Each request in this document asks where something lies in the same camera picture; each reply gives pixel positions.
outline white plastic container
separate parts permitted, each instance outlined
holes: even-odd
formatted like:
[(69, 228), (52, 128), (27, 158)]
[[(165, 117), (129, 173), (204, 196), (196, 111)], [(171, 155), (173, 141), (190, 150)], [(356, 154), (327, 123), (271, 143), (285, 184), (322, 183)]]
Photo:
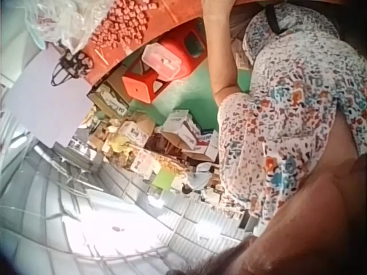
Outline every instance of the white plastic container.
[(163, 81), (171, 81), (180, 71), (182, 61), (159, 43), (145, 47), (142, 61), (154, 69)]

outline dark hair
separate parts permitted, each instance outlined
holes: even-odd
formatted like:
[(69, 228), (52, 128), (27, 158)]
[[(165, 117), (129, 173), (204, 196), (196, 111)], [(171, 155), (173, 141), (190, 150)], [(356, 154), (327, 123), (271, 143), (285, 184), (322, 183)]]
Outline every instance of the dark hair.
[(186, 184), (182, 184), (182, 188), (181, 188), (181, 191), (185, 194), (185, 195), (188, 195), (190, 194), (193, 189), (191, 187), (189, 187), (188, 185)]
[(245, 239), (237, 246), (224, 250), (218, 255), (211, 256), (194, 267), (187, 267), (185, 270), (170, 270), (166, 275), (222, 275), (225, 274), (228, 266), (244, 252), (256, 237), (253, 235)]

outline pile of small pieces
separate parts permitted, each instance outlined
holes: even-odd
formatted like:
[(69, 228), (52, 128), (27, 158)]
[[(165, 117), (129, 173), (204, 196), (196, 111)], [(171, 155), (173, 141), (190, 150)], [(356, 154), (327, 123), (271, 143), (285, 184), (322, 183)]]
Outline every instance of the pile of small pieces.
[(116, 0), (106, 19), (101, 22), (91, 37), (97, 48), (117, 48), (119, 44), (129, 45), (135, 41), (138, 45), (143, 42), (143, 34), (147, 30), (148, 17), (146, 11), (158, 8), (150, 0)]

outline ceiling light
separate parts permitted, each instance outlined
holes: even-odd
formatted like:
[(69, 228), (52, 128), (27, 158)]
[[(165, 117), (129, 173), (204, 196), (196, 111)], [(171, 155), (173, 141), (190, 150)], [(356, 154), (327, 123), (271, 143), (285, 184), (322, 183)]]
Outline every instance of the ceiling light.
[(23, 136), (20, 139), (17, 139), (13, 143), (11, 143), (11, 145), (9, 146), (9, 148), (11, 148), (11, 149), (18, 148), (20, 145), (22, 145), (26, 141), (27, 141), (27, 137), (26, 136)]

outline red plastic stool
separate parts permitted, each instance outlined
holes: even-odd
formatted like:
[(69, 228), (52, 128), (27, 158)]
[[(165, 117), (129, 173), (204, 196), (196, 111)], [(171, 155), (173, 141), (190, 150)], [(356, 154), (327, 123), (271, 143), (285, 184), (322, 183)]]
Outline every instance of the red plastic stool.
[[(130, 65), (122, 77), (122, 82), (129, 96), (150, 104), (170, 83), (159, 80), (158, 73), (152, 68), (146, 69), (141, 57), (142, 55), (139, 55)], [(134, 72), (138, 65), (140, 65), (140, 71)], [(159, 84), (160, 87), (155, 89), (155, 84)]]
[[(148, 57), (149, 62), (145, 60), (147, 65), (157, 70), (159, 79), (164, 81), (173, 81), (190, 75), (207, 57), (205, 38), (197, 29), (196, 19), (164, 34), (158, 43), (181, 60), (179, 71), (171, 78), (166, 78), (163, 73), (168, 70), (168, 68), (163, 68), (165, 66), (163, 61), (170, 60), (170, 57), (162, 54), (160, 57)], [(198, 52), (192, 52), (192, 49), (190, 49), (192, 45), (195, 46)]]

